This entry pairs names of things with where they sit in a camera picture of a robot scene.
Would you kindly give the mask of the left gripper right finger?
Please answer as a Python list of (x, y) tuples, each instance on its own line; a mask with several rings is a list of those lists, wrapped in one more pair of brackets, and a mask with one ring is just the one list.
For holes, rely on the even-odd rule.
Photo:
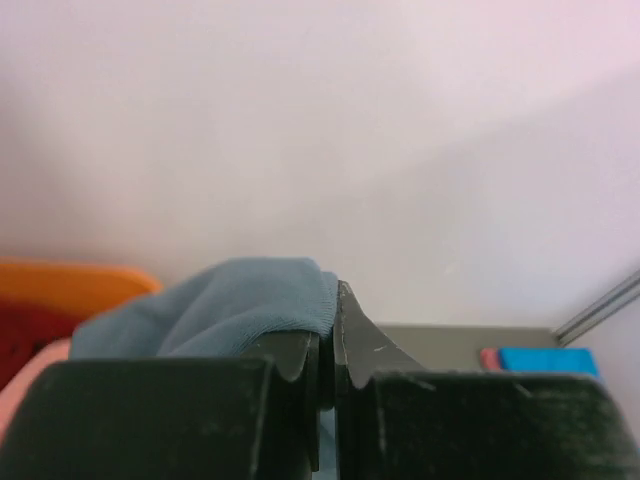
[(585, 375), (434, 371), (338, 286), (333, 327), (341, 479), (635, 479), (639, 448)]

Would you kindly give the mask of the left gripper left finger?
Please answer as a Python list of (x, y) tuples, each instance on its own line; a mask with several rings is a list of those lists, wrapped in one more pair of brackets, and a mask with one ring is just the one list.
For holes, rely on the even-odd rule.
[(234, 358), (67, 361), (31, 384), (1, 443), (5, 479), (308, 479), (319, 338)]

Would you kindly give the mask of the grey-blue t shirt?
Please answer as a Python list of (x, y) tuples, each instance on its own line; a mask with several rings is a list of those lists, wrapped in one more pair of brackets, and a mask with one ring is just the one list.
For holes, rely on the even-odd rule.
[(337, 277), (305, 258), (240, 258), (82, 323), (72, 361), (234, 358), (262, 336), (304, 332), (319, 338), (318, 468), (308, 479), (337, 477), (332, 389)]

